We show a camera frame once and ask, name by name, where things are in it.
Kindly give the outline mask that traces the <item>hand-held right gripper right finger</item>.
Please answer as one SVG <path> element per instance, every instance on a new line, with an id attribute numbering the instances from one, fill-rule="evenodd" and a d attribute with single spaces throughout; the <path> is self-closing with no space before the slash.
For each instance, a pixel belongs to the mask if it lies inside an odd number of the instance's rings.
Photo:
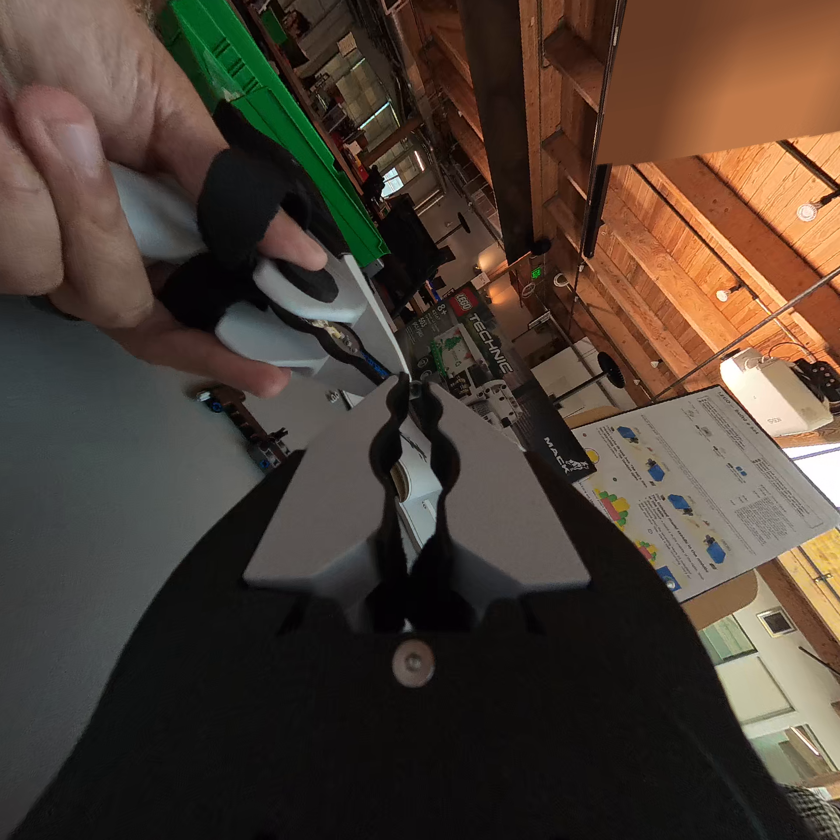
<path id="1" fill-rule="evenodd" d="M 408 574 L 409 623 L 468 631 L 496 602 L 586 588 L 590 573 L 526 454 L 439 385 L 420 386 L 415 409 L 441 490 Z"/>

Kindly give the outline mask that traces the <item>printed instruction poster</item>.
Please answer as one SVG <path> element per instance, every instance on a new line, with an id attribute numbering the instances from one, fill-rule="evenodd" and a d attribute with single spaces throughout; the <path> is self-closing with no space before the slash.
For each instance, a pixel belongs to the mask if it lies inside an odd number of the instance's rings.
<path id="1" fill-rule="evenodd" d="M 579 426 L 578 483 L 679 602 L 821 537 L 838 510 L 719 386 Z"/>

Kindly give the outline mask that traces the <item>black mesh office chair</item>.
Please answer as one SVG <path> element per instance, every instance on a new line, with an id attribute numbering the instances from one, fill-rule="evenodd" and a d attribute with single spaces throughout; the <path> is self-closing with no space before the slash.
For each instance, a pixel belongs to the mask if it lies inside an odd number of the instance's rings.
<path id="1" fill-rule="evenodd" d="M 819 839 L 839 839 L 839 810 L 830 801 L 804 787 L 779 784 L 791 808 Z"/>

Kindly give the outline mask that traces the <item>green plastic bin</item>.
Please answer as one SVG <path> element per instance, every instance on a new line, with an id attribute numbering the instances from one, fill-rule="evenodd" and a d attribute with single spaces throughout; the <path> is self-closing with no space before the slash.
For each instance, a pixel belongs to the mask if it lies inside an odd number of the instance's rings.
<path id="1" fill-rule="evenodd" d="M 351 179 L 225 1 L 166 2 L 161 36 L 209 111 L 231 102 L 309 173 L 362 267 L 388 253 Z"/>

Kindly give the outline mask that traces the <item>grey black lego frame assembly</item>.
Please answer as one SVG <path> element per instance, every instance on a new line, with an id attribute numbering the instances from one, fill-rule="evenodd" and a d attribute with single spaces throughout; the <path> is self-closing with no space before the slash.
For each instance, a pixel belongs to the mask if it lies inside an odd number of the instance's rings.
<path id="1" fill-rule="evenodd" d="M 227 417 L 244 439 L 246 453 L 261 473 L 269 474 L 288 461 L 288 430 L 282 427 L 275 432 L 266 431 L 245 405 L 244 392 L 216 384 L 198 391 L 194 398 L 212 413 Z"/>

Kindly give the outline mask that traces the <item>person's left hand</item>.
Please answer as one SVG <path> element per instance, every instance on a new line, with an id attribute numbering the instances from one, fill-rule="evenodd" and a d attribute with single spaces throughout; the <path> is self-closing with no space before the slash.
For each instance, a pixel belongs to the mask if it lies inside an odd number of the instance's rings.
<path id="1" fill-rule="evenodd" d="M 163 2 L 1 3 L 1 288 L 46 298 L 135 358 L 270 398 L 289 371 L 188 329 L 154 298 L 109 162 L 196 200 L 228 147 L 150 28 Z"/>

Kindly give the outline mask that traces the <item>white projector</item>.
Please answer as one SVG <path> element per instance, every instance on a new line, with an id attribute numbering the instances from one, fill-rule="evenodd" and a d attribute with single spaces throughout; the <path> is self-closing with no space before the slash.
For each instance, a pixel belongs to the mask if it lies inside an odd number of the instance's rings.
<path id="1" fill-rule="evenodd" d="M 806 434 L 828 426 L 833 414 L 825 397 L 805 382 L 791 362 L 738 350 L 720 363 L 720 377 L 753 419 L 770 436 Z"/>

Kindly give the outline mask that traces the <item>thin metal rod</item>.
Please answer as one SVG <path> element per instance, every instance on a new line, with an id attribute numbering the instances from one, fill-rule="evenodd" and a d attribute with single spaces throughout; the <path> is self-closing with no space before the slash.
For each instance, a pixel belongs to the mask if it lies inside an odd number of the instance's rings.
<path id="1" fill-rule="evenodd" d="M 759 332 L 760 330 L 764 329 L 766 326 L 771 324 L 773 321 L 781 319 L 781 317 L 792 310 L 795 310 L 810 298 L 812 295 L 816 294 L 819 290 L 828 287 L 831 285 L 835 280 L 839 278 L 839 266 L 833 269 L 830 273 L 820 278 L 817 282 L 813 283 L 810 287 L 806 288 L 802 293 L 794 297 L 792 300 L 786 302 L 783 306 L 779 307 L 778 309 L 771 311 L 762 321 L 753 325 L 750 329 L 742 332 L 738 335 L 733 341 L 725 345 L 721 350 L 716 351 L 711 357 L 701 362 L 699 365 L 694 367 L 693 369 L 689 370 L 687 373 L 683 374 L 678 378 L 674 383 L 667 385 L 661 392 L 651 396 L 649 398 L 649 405 L 655 404 L 661 397 L 664 397 L 666 394 L 674 391 L 678 386 L 683 385 L 688 382 L 688 379 L 692 378 L 693 376 L 701 373 L 705 368 L 707 368 L 712 362 L 721 360 L 724 356 L 730 355 L 732 351 L 737 349 L 741 343 L 744 343 L 748 338 L 751 338 L 755 333 Z"/>

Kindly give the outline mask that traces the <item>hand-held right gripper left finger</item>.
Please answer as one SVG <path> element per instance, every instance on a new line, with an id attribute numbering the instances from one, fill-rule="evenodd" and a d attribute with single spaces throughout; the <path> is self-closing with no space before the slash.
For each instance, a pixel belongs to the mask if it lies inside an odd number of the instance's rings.
<path id="1" fill-rule="evenodd" d="M 392 468 L 402 456 L 408 375 L 389 377 L 309 445 L 244 573 L 287 596 L 282 632 L 313 607 L 353 630 L 408 628 L 408 560 Z"/>

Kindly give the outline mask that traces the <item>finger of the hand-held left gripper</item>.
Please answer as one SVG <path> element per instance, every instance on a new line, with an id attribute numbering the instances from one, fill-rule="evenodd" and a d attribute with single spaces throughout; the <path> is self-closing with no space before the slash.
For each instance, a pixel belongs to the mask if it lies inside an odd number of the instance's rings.
<path id="1" fill-rule="evenodd" d="M 377 385 L 368 378 L 362 356 L 351 355 L 349 359 L 350 362 L 337 360 L 323 351 L 298 353 L 289 359 L 289 368 L 321 383 L 329 390 L 345 391 L 362 397 L 373 393 L 381 384 Z"/>
<path id="2" fill-rule="evenodd" d="M 410 373 L 392 324 L 352 255 L 341 257 L 341 312 L 364 350 L 389 375 Z"/>

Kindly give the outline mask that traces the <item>lego set box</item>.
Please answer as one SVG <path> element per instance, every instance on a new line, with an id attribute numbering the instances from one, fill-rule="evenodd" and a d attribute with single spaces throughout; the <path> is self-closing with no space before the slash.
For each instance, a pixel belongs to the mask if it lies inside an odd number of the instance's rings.
<path id="1" fill-rule="evenodd" d="M 415 380 L 441 385 L 521 451 L 538 455 L 570 483 L 596 472 L 471 284 L 435 303 L 395 337 Z"/>

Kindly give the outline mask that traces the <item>computer monitor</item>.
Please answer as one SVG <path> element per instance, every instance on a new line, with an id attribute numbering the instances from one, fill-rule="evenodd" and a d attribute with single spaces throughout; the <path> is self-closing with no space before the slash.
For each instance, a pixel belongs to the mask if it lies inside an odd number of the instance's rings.
<path id="1" fill-rule="evenodd" d="M 390 301 L 386 304 L 390 314 L 398 316 L 421 287 L 436 277 L 439 267 L 455 260 L 455 254 L 450 247 L 435 244 L 408 194 L 394 197 L 376 226 L 389 249 L 382 257 L 377 283 Z"/>

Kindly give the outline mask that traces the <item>dark steel beam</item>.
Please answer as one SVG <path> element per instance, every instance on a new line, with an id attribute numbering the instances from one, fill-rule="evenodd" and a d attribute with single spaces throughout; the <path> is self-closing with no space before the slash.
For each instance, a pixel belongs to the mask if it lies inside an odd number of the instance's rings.
<path id="1" fill-rule="evenodd" d="M 527 45 L 527 19 L 515 1 L 458 1 L 502 244 L 510 266 L 544 256 L 539 67 Z"/>

